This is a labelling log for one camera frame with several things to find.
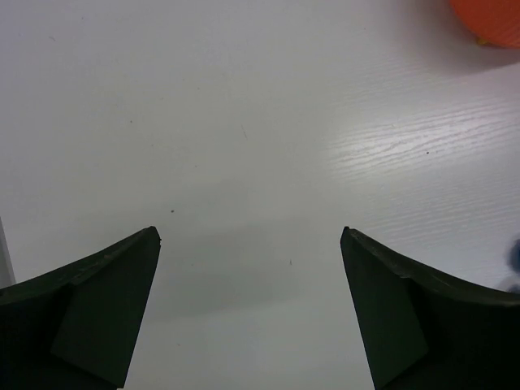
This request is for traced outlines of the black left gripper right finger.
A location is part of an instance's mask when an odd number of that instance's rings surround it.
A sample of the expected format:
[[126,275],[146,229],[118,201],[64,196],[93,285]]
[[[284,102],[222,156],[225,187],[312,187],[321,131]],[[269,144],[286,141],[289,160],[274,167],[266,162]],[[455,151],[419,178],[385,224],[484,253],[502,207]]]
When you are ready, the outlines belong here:
[[344,270],[376,389],[517,389],[519,295],[345,227]]

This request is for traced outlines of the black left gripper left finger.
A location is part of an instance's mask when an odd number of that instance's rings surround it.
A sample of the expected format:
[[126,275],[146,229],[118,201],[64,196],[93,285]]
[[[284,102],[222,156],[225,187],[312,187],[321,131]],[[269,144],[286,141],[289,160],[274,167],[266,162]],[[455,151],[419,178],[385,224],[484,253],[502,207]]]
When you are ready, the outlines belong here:
[[156,227],[1,289],[3,389],[124,387],[161,249]]

